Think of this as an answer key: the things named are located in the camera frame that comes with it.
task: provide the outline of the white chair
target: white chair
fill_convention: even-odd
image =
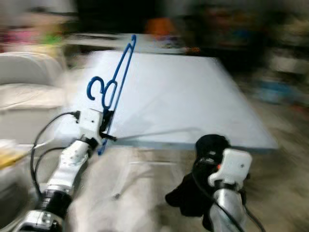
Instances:
[[[31,147],[36,134],[66,103],[63,73],[45,54],[0,54],[0,139]],[[44,145],[52,138],[42,140]]]

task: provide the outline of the black cloth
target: black cloth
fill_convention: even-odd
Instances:
[[[230,147],[228,140],[217,134],[204,135],[196,142],[197,157],[193,166],[195,178],[211,196],[215,188],[208,184],[208,177],[217,171],[218,164],[222,162],[223,151],[228,147]],[[179,207],[184,216],[203,216],[203,226],[213,231],[209,218],[213,202],[199,190],[192,172],[186,175],[180,185],[168,193],[165,199],[169,205]]]

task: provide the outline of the floor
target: floor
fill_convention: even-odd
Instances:
[[[309,118],[289,106],[248,101],[277,139],[280,149],[253,154],[251,179],[245,183],[248,207],[268,232],[309,231]],[[188,173],[193,152],[152,151],[133,148],[108,150],[94,158],[84,175],[83,187],[69,213],[74,232],[188,232],[205,231],[200,218],[181,216],[164,196]],[[127,160],[173,160],[176,167],[133,166],[123,195],[111,195]],[[258,229],[248,221],[247,231]]]

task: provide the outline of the yellow object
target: yellow object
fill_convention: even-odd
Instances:
[[[11,149],[0,150],[0,170],[14,165],[26,155],[26,152],[15,151]]]

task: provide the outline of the black cable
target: black cable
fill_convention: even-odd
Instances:
[[[35,187],[35,190],[38,194],[38,197],[41,198],[41,191],[40,191],[40,186],[35,178],[35,173],[34,173],[34,168],[33,168],[33,160],[34,160],[34,153],[35,153],[35,147],[37,146],[38,144],[38,141],[41,137],[41,135],[44,133],[44,131],[47,129],[47,127],[52,123],[54,122],[56,119],[60,118],[61,116],[63,115],[73,115],[75,117],[79,117],[79,111],[76,111],[76,112],[64,112],[64,113],[61,113],[59,115],[57,115],[56,117],[54,117],[37,135],[37,137],[35,138],[35,141],[33,143],[33,146],[32,146],[32,149],[31,149],[31,155],[30,155],[30,174],[31,174],[31,179],[32,179],[32,183]]]
[[[264,229],[262,223],[259,221],[259,219],[257,219],[252,212],[250,212],[250,210],[247,208],[247,206],[244,206],[246,213],[248,215],[248,217],[250,218],[250,220],[258,227],[260,228],[261,232],[266,232],[266,230]]]
[[[43,154],[40,155],[40,157],[38,158],[38,161],[37,161],[37,163],[36,163],[36,165],[35,165],[35,169],[34,169],[34,177],[35,177],[35,180],[36,180],[36,181],[37,181],[37,179],[38,179],[37,173],[38,173],[39,165],[40,165],[41,160],[44,158],[44,156],[45,156],[47,153],[51,152],[51,151],[63,150],[63,149],[65,149],[65,148],[66,148],[66,147],[55,147],[55,148],[51,148],[51,149],[45,151]]]
[[[209,193],[201,186],[199,181],[196,179],[193,170],[192,170],[192,177],[199,190],[227,215],[227,217],[232,221],[232,223],[240,232],[245,232],[243,228],[239,225],[239,223],[235,220],[235,218],[226,209],[220,206],[219,203],[211,195],[209,195]]]

